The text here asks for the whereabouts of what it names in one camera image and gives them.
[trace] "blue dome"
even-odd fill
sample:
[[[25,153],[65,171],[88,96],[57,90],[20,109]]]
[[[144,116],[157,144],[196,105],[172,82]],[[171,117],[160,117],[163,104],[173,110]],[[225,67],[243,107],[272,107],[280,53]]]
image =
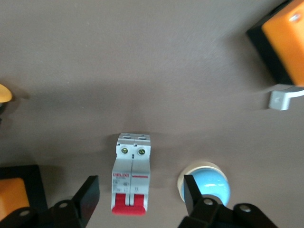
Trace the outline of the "blue dome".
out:
[[[227,205],[230,198],[230,187],[226,178],[218,171],[210,168],[195,170],[190,173],[202,195],[213,195],[218,197],[223,205]],[[184,185],[182,186],[182,196],[184,197]]]

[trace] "bolt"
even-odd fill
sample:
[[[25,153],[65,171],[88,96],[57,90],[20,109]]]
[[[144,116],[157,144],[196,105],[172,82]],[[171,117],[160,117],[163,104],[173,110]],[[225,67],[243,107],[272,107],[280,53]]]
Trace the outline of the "bolt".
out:
[[[138,151],[138,153],[139,153],[140,155],[144,155],[144,153],[146,153],[146,151],[144,151],[144,149],[140,149],[140,150]]]
[[[213,201],[211,199],[204,199],[204,203],[207,205],[212,205]]]
[[[20,214],[19,214],[19,216],[26,216],[26,215],[28,215],[29,214],[29,210],[24,210],[23,212],[21,212]]]
[[[289,21],[297,22],[300,18],[301,18],[301,14],[296,13],[289,19]]]
[[[247,206],[247,205],[241,205],[239,206],[239,208],[243,211],[243,212],[251,212],[251,209]]]
[[[62,203],[59,205],[60,208],[65,208],[67,206],[67,203]]]
[[[128,153],[128,149],[127,148],[122,148],[122,153]]]

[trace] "white circuit breaker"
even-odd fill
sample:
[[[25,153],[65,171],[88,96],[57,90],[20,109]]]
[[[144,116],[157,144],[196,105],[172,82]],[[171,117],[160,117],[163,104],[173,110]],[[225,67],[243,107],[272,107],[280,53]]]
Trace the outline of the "white circuit breaker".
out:
[[[150,136],[121,133],[112,171],[112,213],[142,216],[148,208]]]

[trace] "yellow object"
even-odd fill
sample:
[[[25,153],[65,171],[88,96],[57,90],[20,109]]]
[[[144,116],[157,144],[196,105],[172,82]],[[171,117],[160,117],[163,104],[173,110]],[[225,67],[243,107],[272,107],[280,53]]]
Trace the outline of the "yellow object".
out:
[[[304,0],[294,0],[262,26],[292,82],[304,86]]]
[[[13,98],[11,91],[0,84],[0,103],[8,102]]]
[[[29,207],[23,179],[0,180],[0,221],[13,211]]]

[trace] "round blue object with beige rim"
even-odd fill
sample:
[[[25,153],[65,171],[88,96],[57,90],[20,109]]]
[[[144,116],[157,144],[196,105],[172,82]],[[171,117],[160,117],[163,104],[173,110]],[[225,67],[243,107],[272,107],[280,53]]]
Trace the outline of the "round blue object with beige rim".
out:
[[[202,195],[218,197],[223,205],[227,205],[230,198],[230,186],[221,169],[206,161],[197,162],[185,168],[178,179],[180,197],[184,200],[184,175],[192,175]]]

